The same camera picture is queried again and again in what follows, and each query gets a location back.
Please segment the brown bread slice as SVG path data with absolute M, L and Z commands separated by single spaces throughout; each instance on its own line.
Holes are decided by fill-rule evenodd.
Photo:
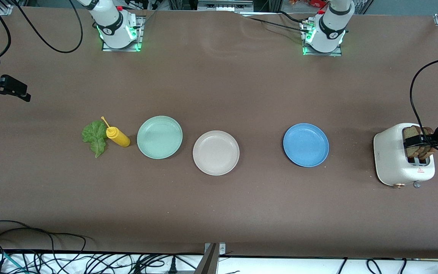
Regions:
M 424 127 L 423 130 L 427 136 L 434 133 L 434 130 L 430 127 Z M 423 151 L 419 153 L 419 160 L 420 161 L 426 160 L 426 158 L 429 158 L 431 155 L 433 155 L 435 151 L 436 149 L 432 148 L 431 146 L 424 147 Z
M 423 139 L 423 134 L 418 126 L 410 126 L 403 129 L 403 142 L 405 139 Z M 424 147 L 405 148 L 407 158 L 417 158 Z

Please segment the green lettuce leaf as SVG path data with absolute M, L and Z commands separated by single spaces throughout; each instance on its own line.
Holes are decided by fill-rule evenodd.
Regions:
M 102 120 L 94 120 L 82 130 L 81 136 L 85 143 L 90 144 L 90 149 L 95 154 L 95 158 L 101 156 L 107 146 L 106 125 Z

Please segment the blue plate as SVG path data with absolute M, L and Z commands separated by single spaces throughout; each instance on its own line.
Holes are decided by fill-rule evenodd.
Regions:
M 330 152 L 327 135 L 309 123 L 291 126 L 283 136 L 282 145 L 287 158 L 301 167 L 310 168 L 322 164 Z

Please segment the mint green plate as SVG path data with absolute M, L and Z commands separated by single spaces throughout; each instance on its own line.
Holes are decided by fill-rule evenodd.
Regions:
M 137 132 L 139 150 L 148 158 L 164 159 L 175 154 L 181 147 L 181 125 L 168 116 L 154 116 L 146 120 Z

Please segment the beige plate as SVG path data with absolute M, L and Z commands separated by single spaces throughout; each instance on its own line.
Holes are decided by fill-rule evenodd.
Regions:
M 224 131 L 202 134 L 192 150 L 195 165 L 205 174 L 220 176 L 231 172 L 240 159 L 236 139 Z

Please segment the white two-slot toaster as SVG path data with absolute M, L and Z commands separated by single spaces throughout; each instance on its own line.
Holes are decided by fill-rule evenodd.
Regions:
M 376 174 L 387 186 L 400 188 L 406 185 L 419 187 L 421 182 L 433 178 L 436 166 L 433 156 L 420 162 L 408 160 L 403 145 L 403 130 L 415 126 L 415 123 L 396 124 L 373 138 Z

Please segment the yellow mustard squeeze bottle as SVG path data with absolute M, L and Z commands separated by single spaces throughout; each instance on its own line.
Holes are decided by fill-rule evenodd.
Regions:
M 106 137 L 111 139 L 114 143 L 118 144 L 121 147 L 129 147 L 131 141 L 127 135 L 125 135 L 121 130 L 117 127 L 110 126 L 109 123 L 105 120 L 105 117 L 102 116 L 104 124 L 106 125 Z

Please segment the red snack packet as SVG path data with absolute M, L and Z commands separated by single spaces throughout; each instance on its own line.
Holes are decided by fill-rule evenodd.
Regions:
M 299 3 L 299 2 L 304 2 L 310 6 L 318 8 L 318 9 L 325 7 L 325 5 L 327 4 L 326 0 L 289 0 L 289 2 L 292 5 Z

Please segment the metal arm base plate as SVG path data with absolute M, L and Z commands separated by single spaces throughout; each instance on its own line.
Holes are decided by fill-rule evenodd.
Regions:
M 121 24 L 97 26 L 102 40 L 102 51 L 139 52 L 144 36 L 146 17 L 130 12 L 120 12 Z
M 312 56 L 327 56 L 327 57 L 340 57 L 342 55 L 341 42 L 345 34 L 342 30 L 340 33 L 334 32 L 334 39 L 329 39 L 320 28 L 317 28 L 314 18 L 308 18 L 302 20 L 299 23 L 302 30 L 302 47 L 304 55 Z

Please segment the aluminium cross rail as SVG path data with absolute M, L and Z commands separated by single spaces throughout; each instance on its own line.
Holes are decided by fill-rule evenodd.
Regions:
M 197 0 L 198 11 L 254 12 L 252 0 Z

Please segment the aluminium profile post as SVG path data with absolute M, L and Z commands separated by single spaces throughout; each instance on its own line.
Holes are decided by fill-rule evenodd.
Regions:
M 225 243 L 205 243 L 205 253 L 194 274 L 217 274 L 219 257 L 225 253 Z

